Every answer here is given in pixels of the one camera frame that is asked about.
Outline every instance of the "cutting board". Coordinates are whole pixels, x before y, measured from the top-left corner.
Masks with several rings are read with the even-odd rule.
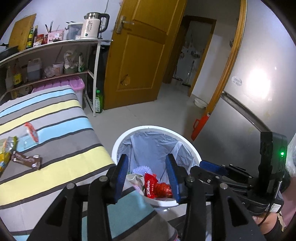
[[[36,14],[33,14],[15,22],[8,42],[9,48],[18,46],[19,51],[26,49],[29,32],[34,24],[35,18]]]

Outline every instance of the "green plastic container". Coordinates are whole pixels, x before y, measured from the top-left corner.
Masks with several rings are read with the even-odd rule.
[[[96,113],[102,113],[103,111],[103,94],[99,90],[96,91]]]

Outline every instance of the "yellow stripe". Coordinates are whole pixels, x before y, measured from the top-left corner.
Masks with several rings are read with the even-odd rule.
[[[60,102],[60,103],[43,107],[41,109],[35,110],[31,113],[25,114],[17,119],[11,120],[10,122],[3,124],[2,126],[0,126],[0,133],[2,134],[4,132],[10,131],[13,128],[21,124],[24,124],[26,122],[29,122],[33,119],[45,116],[47,114],[50,114],[59,110],[64,110],[70,107],[74,107],[74,106],[80,106],[77,100],[68,100],[65,102]]]
[[[0,185],[0,206],[13,203],[112,164],[103,146],[55,162]]]

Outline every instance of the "refrigerator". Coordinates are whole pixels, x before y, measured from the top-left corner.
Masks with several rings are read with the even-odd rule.
[[[296,132],[296,46],[260,0],[247,1],[242,43],[230,78],[193,142],[202,160],[258,176],[260,131]]]

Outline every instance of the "electric kettle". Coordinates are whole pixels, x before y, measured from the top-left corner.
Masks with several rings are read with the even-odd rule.
[[[104,28],[100,30],[102,18],[106,18],[106,23]],[[97,38],[99,33],[107,29],[109,18],[107,13],[89,12],[84,16],[80,38]]]

